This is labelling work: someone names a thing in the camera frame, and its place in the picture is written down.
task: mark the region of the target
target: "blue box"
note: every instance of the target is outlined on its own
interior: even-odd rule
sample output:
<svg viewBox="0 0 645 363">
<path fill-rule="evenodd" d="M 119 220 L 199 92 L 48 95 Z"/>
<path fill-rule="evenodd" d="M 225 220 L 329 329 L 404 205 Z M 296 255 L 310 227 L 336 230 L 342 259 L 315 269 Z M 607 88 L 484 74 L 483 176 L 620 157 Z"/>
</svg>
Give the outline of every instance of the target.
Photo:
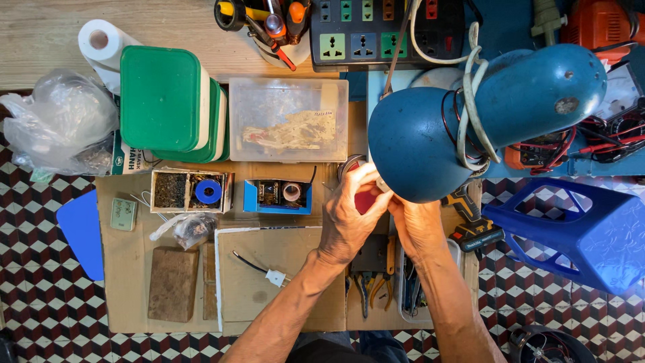
<svg viewBox="0 0 645 363">
<path fill-rule="evenodd" d="M 259 180 L 294 182 L 302 185 L 303 189 L 306 189 L 304 192 L 306 207 L 288 207 L 285 205 L 262 206 L 257 202 L 258 188 L 255 186 Z M 244 181 L 244 212 L 309 215 L 312 213 L 312 200 L 312 184 L 308 182 L 281 179 L 247 179 Z"/>
</svg>

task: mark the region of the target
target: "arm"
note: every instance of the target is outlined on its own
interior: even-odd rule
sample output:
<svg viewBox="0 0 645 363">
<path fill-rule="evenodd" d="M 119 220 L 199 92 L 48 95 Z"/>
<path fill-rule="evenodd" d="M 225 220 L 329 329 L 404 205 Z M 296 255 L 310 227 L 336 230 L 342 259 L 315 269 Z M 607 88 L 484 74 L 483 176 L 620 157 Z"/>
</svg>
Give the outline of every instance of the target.
<svg viewBox="0 0 645 363">
<path fill-rule="evenodd" d="M 380 192 L 375 186 L 378 177 L 372 163 L 347 173 L 323 206 L 320 246 L 309 253 L 302 269 L 246 328 L 221 362 L 286 360 L 320 295 L 353 260 L 387 210 L 392 192 L 379 195 L 362 216 L 354 205 L 357 192 Z"/>
<path fill-rule="evenodd" d="M 414 204 L 392 198 L 388 208 L 426 293 L 441 358 L 445 362 L 506 362 L 452 260 L 439 206 L 439 201 Z"/>
</svg>

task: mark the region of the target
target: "white plug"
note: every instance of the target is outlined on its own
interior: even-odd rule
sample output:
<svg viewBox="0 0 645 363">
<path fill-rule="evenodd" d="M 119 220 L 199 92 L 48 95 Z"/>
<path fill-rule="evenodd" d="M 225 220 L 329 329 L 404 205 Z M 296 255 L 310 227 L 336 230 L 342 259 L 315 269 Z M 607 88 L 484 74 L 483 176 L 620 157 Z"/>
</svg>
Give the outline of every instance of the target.
<svg viewBox="0 0 645 363">
<path fill-rule="evenodd" d="M 276 285 L 277 287 L 282 287 L 283 286 L 282 283 L 284 282 L 286 274 L 284 274 L 284 273 L 282 273 L 280 271 L 269 270 L 266 273 L 265 277 L 268 278 L 269 281 L 271 281 L 271 283 L 273 285 Z"/>
</svg>

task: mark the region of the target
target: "paper towel roll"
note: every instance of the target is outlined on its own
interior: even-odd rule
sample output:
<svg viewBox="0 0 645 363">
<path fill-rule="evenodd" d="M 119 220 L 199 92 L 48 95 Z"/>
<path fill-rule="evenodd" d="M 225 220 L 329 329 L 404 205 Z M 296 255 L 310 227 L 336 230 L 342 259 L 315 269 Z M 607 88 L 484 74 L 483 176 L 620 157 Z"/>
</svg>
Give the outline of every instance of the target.
<svg viewBox="0 0 645 363">
<path fill-rule="evenodd" d="M 79 48 L 105 87 L 121 94 L 121 52 L 128 45 L 143 45 L 105 20 L 90 20 L 79 32 Z"/>
</svg>

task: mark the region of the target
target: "tile floor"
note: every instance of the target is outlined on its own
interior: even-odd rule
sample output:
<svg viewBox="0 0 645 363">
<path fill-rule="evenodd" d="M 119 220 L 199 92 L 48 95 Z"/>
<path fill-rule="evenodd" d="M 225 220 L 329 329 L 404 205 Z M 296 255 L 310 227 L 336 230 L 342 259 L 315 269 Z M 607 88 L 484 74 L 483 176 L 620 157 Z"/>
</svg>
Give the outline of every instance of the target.
<svg viewBox="0 0 645 363">
<path fill-rule="evenodd" d="M 0 133 L 0 300 L 6 329 L 21 361 L 216 362 L 234 337 L 220 333 L 115 334 L 108 327 L 103 282 L 83 272 L 57 227 L 56 210 L 90 191 L 92 179 L 57 176 L 50 185 L 29 182 L 30 171 L 10 163 Z M 503 203 L 524 179 L 484 181 L 483 200 Z M 577 178 L 645 196 L 633 178 Z M 562 193 L 544 189 L 521 204 L 528 214 L 558 218 L 572 207 Z M 553 252 L 522 242 L 529 255 Z M 645 356 L 645 281 L 613 296 L 507 257 L 504 243 L 489 246 L 480 264 L 479 309 L 491 335 L 508 351 L 510 331 L 543 324 L 572 334 L 599 362 L 634 362 Z M 438 362 L 433 331 L 393 331 L 414 362 Z M 351 336 L 358 339 L 358 334 Z"/>
</svg>

